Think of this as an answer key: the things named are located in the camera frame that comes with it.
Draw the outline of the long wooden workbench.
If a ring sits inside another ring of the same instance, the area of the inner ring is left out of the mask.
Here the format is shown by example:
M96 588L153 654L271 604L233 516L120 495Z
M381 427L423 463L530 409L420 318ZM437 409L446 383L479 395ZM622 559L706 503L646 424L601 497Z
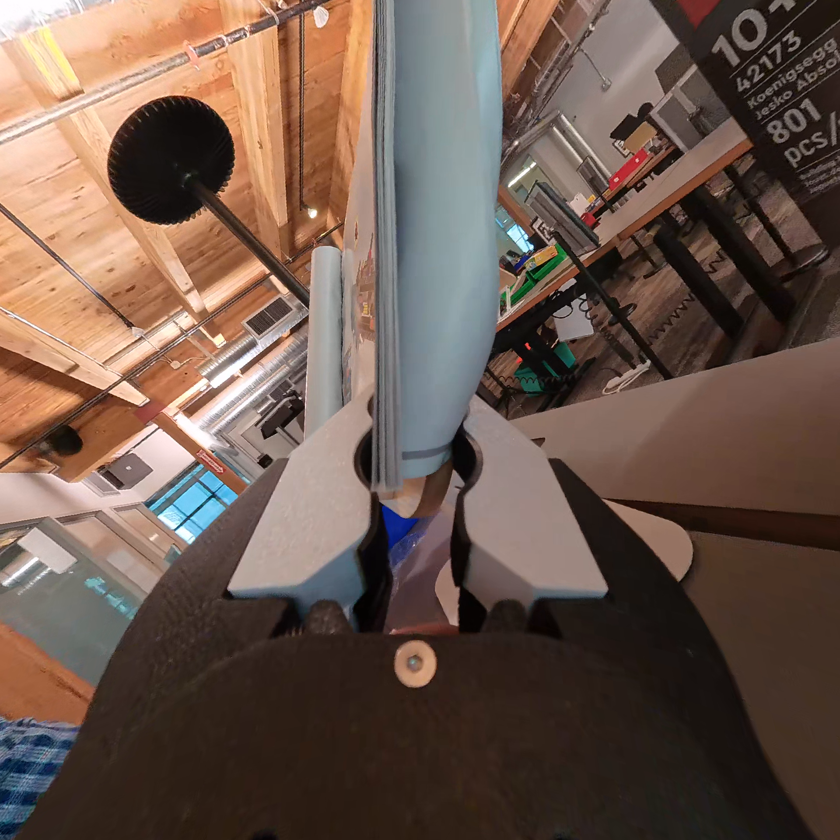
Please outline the long wooden workbench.
M678 204L686 195L704 185L714 174L751 151L753 142L740 126L730 119L689 150L651 186L631 197L613 215L595 229L599 246L584 255L589 266L617 248L663 212Z

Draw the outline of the lego instruction book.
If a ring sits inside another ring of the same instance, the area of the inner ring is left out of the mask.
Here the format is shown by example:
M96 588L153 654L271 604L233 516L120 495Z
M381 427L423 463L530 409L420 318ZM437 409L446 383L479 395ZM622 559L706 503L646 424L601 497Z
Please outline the lego instruction book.
M343 237L342 376L372 419L373 489L452 457L499 303L496 2L373 2Z

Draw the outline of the green plastic bin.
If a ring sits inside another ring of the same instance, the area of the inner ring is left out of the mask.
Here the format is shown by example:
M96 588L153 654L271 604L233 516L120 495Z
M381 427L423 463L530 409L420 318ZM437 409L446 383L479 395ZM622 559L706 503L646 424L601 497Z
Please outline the green plastic bin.
M557 245L547 245L530 255L525 255L516 264L516 276L500 288L500 310L507 310L516 305L566 258L565 250Z

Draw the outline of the black lego set box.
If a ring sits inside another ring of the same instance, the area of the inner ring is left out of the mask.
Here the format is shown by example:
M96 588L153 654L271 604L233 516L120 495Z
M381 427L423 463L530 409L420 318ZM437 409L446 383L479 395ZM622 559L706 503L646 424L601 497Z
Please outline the black lego set box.
M653 1L829 250L839 247L839 2Z

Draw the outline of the person's plaid shirt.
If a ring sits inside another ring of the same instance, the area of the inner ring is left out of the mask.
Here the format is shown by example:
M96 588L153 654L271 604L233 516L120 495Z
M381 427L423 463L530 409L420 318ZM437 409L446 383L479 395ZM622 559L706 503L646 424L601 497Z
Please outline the person's plaid shirt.
M57 777L79 725L1 719L1 838L15 838Z

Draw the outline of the blue plastic bin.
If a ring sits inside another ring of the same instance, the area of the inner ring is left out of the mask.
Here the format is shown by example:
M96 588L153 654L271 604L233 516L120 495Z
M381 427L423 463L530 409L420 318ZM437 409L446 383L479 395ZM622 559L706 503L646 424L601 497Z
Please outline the blue plastic bin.
M417 525L417 518L405 518L386 505L381 505L382 519L387 536L387 550L391 555L395 546Z

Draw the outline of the small black ceiling lamp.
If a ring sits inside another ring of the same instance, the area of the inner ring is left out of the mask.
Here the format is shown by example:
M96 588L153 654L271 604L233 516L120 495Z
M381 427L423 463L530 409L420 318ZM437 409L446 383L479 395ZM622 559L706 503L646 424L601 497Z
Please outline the small black ceiling lamp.
M84 443L78 431L67 424L58 426L45 439L37 444L38 452L49 458L65 459L77 455Z

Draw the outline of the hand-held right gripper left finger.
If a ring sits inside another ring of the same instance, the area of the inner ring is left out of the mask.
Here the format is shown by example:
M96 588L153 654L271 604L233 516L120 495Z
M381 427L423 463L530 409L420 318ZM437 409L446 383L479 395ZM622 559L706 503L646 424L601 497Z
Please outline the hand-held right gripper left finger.
M383 629L393 578L369 477L372 397L353 399L292 452L228 583L231 596L286 598L301 618L331 601L355 629Z

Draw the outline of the ceiling sprinkler pipe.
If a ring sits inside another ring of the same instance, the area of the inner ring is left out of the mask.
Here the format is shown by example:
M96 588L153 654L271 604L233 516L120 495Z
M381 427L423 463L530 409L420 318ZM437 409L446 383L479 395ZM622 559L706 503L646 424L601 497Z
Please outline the ceiling sprinkler pipe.
M4 125L1 131L1 145L22 139L60 120L68 119L72 115L74 116L144 84L167 76L175 70L193 65L200 67L204 58L213 56L230 46L244 43L271 29L277 29L318 7L330 7L331 4L333 2L299 2L278 12L268 12L257 20L247 22L227 32L218 33L202 43L193 45L187 41L186 46L181 51L171 56L120 78L110 80L99 87L76 94L25 119Z

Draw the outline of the black round pendant lamp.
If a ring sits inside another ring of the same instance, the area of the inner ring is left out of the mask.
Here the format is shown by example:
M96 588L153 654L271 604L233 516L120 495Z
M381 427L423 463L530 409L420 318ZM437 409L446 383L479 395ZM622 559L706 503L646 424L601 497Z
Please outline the black round pendant lamp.
M130 214L172 226L206 209L309 308L308 289L220 198L234 167L235 144L226 122L208 104L187 96L157 98L137 108L108 151L112 192Z

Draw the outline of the silver air ducts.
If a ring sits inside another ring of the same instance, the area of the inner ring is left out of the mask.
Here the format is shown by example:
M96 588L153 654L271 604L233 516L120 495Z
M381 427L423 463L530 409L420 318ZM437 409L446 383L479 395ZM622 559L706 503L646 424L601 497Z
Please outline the silver air ducts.
M309 324L274 344L244 375L227 384L208 404L192 416L202 443L210 449L227 447L223 435L248 412L255 411L284 382L295 392L304 389L307 375Z

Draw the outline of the white power strip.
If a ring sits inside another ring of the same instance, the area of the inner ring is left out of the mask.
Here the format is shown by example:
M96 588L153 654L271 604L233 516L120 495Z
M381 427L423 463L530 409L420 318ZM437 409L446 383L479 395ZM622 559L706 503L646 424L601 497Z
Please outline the white power strip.
M624 374L617 375L609 380L602 388L603 396L610 396L617 394L626 389L630 384L635 383L639 377L647 373L651 368L651 361L647 360L642 364L634 367Z

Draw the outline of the teal plastic bin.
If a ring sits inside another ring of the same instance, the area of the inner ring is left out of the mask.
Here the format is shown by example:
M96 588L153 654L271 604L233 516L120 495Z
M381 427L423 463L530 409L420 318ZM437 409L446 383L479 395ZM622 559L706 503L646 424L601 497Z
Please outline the teal plastic bin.
M574 356L559 345L538 343L536 349L527 342L512 347L520 359L515 378L521 389L531 395L560 394L576 383Z

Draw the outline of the blue lit window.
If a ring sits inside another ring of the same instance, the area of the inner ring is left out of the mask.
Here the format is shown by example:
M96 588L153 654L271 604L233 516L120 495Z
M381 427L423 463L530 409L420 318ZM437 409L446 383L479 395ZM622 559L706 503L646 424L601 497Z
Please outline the blue lit window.
M193 543L238 498L212 470L194 462L158 490L145 506L169 530Z

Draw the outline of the white air vent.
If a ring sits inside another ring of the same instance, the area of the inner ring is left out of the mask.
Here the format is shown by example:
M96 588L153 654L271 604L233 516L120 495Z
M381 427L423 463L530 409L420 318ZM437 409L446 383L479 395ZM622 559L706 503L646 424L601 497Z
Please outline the white air vent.
M242 324L255 340L263 340L276 331L282 334L292 330L307 315L308 309L297 299L288 295L277 295L264 307L244 319Z

